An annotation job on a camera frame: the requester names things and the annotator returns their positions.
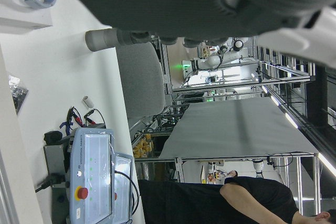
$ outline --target white cylinder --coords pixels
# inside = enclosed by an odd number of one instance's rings
[[[83,97],[83,102],[91,109],[94,107],[92,100],[87,95]]]

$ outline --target white table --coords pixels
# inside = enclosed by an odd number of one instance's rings
[[[115,49],[93,53],[86,47],[84,40],[86,31],[102,29],[104,26],[78,0],[57,0],[51,9],[51,16],[54,23],[52,27],[26,34],[0,34],[6,70],[21,78],[29,89],[16,120],[8,101],[5,82],[0,86],[1,91],[6,91],[6,94],[2,92],[0,95],[0,105],[9,106],[7,114],[3,113],[2,117],[10,116],[14,124],[18,122],[26,153],[26,157],[21,155],[12,165],[7,162],[9,166],[6,168],[14,170],[15,166],[24,162],[30,169],[35,187],[47,176],[43,152],[44,133],[59,130],[58,126],[65,121],[71,106],[75,106],[83,116],[88,111],[81,101],[84,95],[88,95],[95,108],[102,112],[107,128],[114,130],[116,151],[132,155]],[[92,118],[101,121],[99,115]],[[16,139],[17,144],[20,144],[19,135]],[[133,180],[137,183],[136,174]],[[33,190],[32,186],[28,187],[29,196],[34,196]],[[51,223],[50,189],[37,193],[37,200],[43,223]],[[133,223],[144,223],[141,204],[133,217]],[[20,223],[33,223],[29,218],[22,221]],[[34,223],[41,223],[38,217]]]

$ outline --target human arm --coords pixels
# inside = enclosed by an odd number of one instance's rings
[[[233,208],[259,224],[285,224],[238,184],[225,184],[221,187],[220,194]]]

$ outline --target metal rail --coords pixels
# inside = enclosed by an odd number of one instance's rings
[[[233,82],[233,83],[225,83],[225,84],[217,84],[217,85],[205,85],[198,87],[185,87],[174,89],[174,93],[188,93],[191,91],[207,91],[214,89],[225,89],[225,88],[240,88],[240,87],[252,87],[252,86],[262,86],[262,85],[271,85],[271,84],[281,84],[288,82],[305,82],[312,81],[314,77],[312,76],[297,76],[297,77],[286,77],[279,79],[271,79],[271,80],[263,80],[262,82],[258,81],[244,81],[244,82]]]

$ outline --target chair backrest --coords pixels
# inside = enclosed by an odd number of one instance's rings
[[[161,41],[249,37],[303,27],[335,0],[81,0],[103,23],[148,31]]]
[[[116,47],[127,117],[159,114],[165,106],[161,64],[148,42]]]

